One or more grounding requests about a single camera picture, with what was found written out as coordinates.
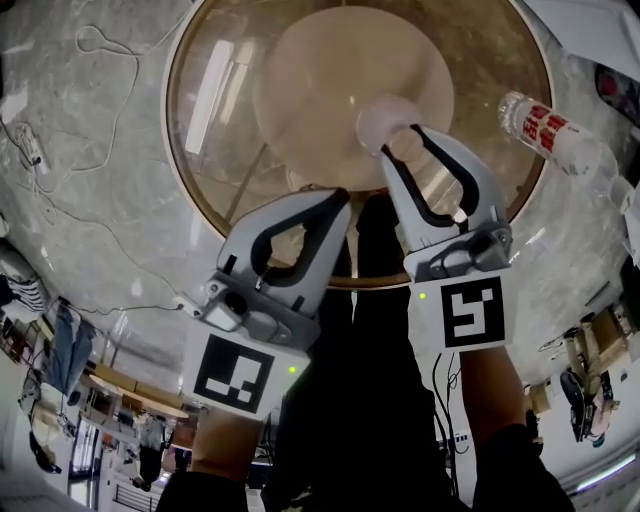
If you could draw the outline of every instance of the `clothing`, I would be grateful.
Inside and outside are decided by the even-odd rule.
[[[359,276],[391,275],[402,268],[396,224],[389,197],[367,201],[356,225]],[[334,274],[351,275],[346,245]],[[408,339],[409,297],[406,287],[362,292],[352,314],[350,292],[327,291],[311,362],[283,402],[274,465],[262,492],[267,512],[373,505],[467,510],[451,495],[436,443],[434,395],[422,385]],[[481,447],[478,475],[477,510],[523,510],[523,503],[572,510],[522,425],[503,429]],[[244,485],[176,473],[157,512],[203,509],[201,503],[207,510],[245,511]]]
[[[7,284],[13,292],[14,300],[18,301],[23,307],[34,313],[44,313],[44,299],[40,294],[40,286],[38,280],[25,281],[21,283],[10,277],[5,277]]]
[[[601,386],[593,399],[593,404],[596,406],[596,410],[593,413],[591,432],[589,433],[589,439],[592,441],[598,439],[609,429],[615,401],[604,398],[604,392]]]
[[[93,349],[95,329],[84,320],[80,320],[74,337],[74,327],[79,317],[74,318],[64,304],[58,307],[56,331],[53,338],[53,351],[46,373],[46,382],[65,396],[75,389],[84,367]]]
[[[13,299],[13,290],[9,286],[7,276],[0,275],[0,306],[10,304]]]
[[[171,445],[165,440],[165,426],[158,418],[149,415],[140,432],[140,477],[150,484],[160,477],[162,455],[165,448]]]
[[[580,349],[582,350],[582,356],[585,361],[584,366],[578,358],[578,352],[575,345],[576,339],[578,340]],[[602,387],[600,377],[600,374],[602,373],[602,363],[600,362],[600,349],[598,348],[595,335],[591,330],[591,324],[583,323],[582,331],[579,332],[575,338],[567,338],[564,341],[567,349],[567,356],[569,358],[569,364],[571,365],[573,372],[580,379],[584,394],[587,396],[595,396],[596,393],[598,393],[598,390]]]

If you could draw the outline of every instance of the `sleeve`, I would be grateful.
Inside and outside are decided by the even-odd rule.
[[[575,510],[533,450],[524,425],[500,429],[480,447],[474,511]]]
[[[164,488],[156,512],[176,510],[247,512],[244,485],[207,473],[174,473]]]

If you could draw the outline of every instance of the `black cable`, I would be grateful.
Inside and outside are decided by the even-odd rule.
[[[7,125],[4,124],[4,121],[2,120],[2,116],[0,116],[0,126],[2,126],[2,129],[4,130],[4,133],[6,134],[7,139],[9,139],[9,142],[11,142],[11,144],[13,144],[16,148],[18,148],[18,151],[20,151],[20,153],[22,154],[26,162],[29,164],[29,166],[33,167],[34,165],[36,165],[38,162],[32,162],[27,156],[27,153],[25,152],[23,147],[20,144],[18,144],[14,140],[14,138],[11,136],[11,133],[9,133],[9,129],[7,128]]]
[[[456,471],[456,451],[455,451],[455,438],[453,435],[453,425],[451,424],[451,416],[447,412],[447,409],[442,401],[442,397],[440,396],[440,391],[438,390],[438,385],[436,384],[436,369],[438,368],[438,363],[442,358],[442,353],[438,354],[436,358],[436,362],[433,365],[433,370],[431,371],[431,381],[433,382],[433,389],[438,397],[438,402],[440,403],[440,407],[444,411],[445,418],[447,419],[447,423],[449,424],[449,440],[445,437],[443,439],[445,444],[449,445],[449,460],[451,461],[451,480],[454,488],[454,496],[456,498],[460,497],[459,489],[458,489],[458,472]]]
[[[98,313],[99,315],[102,315],[102,316],[109,316],[114,311],[125,312],[125,311],[136,311],[139,309],[161,309],[162,311],[181,311],[184,308],[182,304],[178,304],[175,308],[165,308],[164,306],[133,306],[131,308],[111,308],[109,311],[105,313],[103,311],[100,311],[100,309],[93,309],[93,310],[82,309],[74,306],[73,304],[69,304],[68,306],[71,309],[76,310],[78,313],[83,312],[83,313],[89,313],[90,315],[94,313]]]
[[[449,418],[451,418],[451,410],[449,409],[449,401],[451,400],[451,390],[456,389],[458,387],[458,377],[460,376],[460,372],[462,371],[462,368],[459,368],[458,371],[455,372],[454,374],[451,373],[451,367],[453,366],[453,359],[455,358],[455,356],[456,356],[455,352],[451,354],[451,360],[449,361],[449,369],[447,370],[447,414],[449,415]],[[469,451],[468,446],[464,451],[458,450],[458,447],[456,446],[455,438],[453,440],[453,449],[456,451],[458,455],[464,455]]]
[[[546,352],[547,350],[553,350],[555,348],[561,348],[564,344],[564,338],[556,338],[551,341],[547,341],[544,345],[538,347],[538,352]]]

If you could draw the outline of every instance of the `floor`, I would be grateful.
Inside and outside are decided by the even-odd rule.
[[[94,24],[134,52],[150,50],[190,7],[188,0],[18,0],[0,15],[0,51],[10,129],[28,121],[59,176],[100,163],[116,111],[128,92],[132,59],[81,55],[76,31]],[[621,162],[635,147],[630,124],[602,103],[593,65],[566,55],[532,19],[549,60],[556,107],[611,144]],[[110,164],[74,174],[52,196],[66,212],[53,217],[32,195],[30,175],[0,136],[0,211],[11,223],[9,240],[43,276],[53,293],[78,307],[172,307],[176,291],[202,300],[220,240],[181,192],[162,143],[160,91],[167,41],[140,59],[140,73],[118,124]],[[519,279],[519,314],[511,354],[524,380],[546,378],[550,361],[538,348],[571,327],[584,304],[607,281],[619,287],[625,258],[615,215],[597,210],[548,168],[535,197],[513,225],[513,266]],[[175,391],[180,385],[186,317],[139,310],[88,317],[122,341],[116,368]],[[415,304],[411,339],[425,371],[432,355],[421,335]],[[99,355],[101,347],[96,347]]]

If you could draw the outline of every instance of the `striped fabric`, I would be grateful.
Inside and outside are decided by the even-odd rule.
[[[38,289],[37,280],[21,283],[8,276],[5,277],[16,301],[34,313],[44,313],[44,301]]]

